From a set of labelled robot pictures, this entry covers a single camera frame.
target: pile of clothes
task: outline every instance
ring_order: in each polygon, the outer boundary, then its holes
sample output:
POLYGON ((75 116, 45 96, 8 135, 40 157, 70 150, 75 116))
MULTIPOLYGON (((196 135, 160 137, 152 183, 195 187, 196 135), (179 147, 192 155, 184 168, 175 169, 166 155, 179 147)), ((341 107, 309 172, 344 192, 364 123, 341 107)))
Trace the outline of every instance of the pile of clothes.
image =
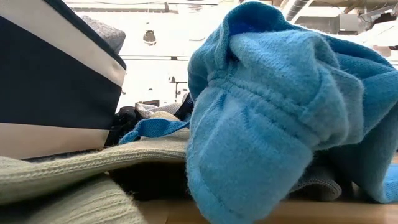
POLYGON ((333 201, 351 183, 398 201, 398 71, 373 50, 247 2, 188 74, 181 105, 122 108, 111 147, 0 157, 0 223, 146 223, 132 198, 173 197, 211 223, 254 223, 289 195, 333 201))

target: blue fabric strap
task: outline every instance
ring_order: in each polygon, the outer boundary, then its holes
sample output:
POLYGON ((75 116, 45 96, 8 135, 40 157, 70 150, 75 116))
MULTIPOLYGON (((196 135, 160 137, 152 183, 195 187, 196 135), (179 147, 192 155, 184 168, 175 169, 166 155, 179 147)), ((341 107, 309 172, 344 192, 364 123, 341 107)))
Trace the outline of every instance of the blue fabric strap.
POLYGON ((188 121, 169 121, 162 118, 144 119, 138 122, 134 130, 123 136, 119 144, 132 142, 138 136, 150 138, 162 137, 187 127, 189 127, 188 121))

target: wooden surface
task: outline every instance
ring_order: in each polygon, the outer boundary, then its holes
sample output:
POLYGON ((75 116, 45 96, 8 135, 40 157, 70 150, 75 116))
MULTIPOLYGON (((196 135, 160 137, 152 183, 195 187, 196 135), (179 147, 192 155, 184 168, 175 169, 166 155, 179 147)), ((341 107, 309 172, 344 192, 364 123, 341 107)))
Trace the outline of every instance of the wooden surface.
MULTIPOLYGON (((398 163, 395 156, 393 163, 398 163)), ((149 224, 206 224, 190 201, 140 204, 149 224)), ((398 204, 358 202, 281 202, 260 224, 398 224, 398 204)))

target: blue towel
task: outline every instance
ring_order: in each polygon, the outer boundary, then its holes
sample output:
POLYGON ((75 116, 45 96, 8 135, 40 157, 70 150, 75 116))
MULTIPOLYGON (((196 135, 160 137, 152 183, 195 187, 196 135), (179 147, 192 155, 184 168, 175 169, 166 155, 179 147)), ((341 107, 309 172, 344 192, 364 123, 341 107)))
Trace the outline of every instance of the blue towel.
POLYGON ((192 55, 188 185, 212 223, 253 223, 318 150, 375 201, 398 200, 398 72, 373 50, 233 9, 192 55))

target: white stripe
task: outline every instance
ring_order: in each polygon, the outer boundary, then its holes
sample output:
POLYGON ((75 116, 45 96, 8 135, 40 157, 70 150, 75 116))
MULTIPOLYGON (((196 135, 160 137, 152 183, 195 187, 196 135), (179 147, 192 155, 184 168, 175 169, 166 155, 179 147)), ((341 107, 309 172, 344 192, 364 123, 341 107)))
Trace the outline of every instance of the white stripe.
POLYGON ((102 149, 109 131, 0 123, 0 156, 15 159, 102 149))
POLYGON ((122 66, 43 0, 0 0, 0 16, 122 86, 122 66))

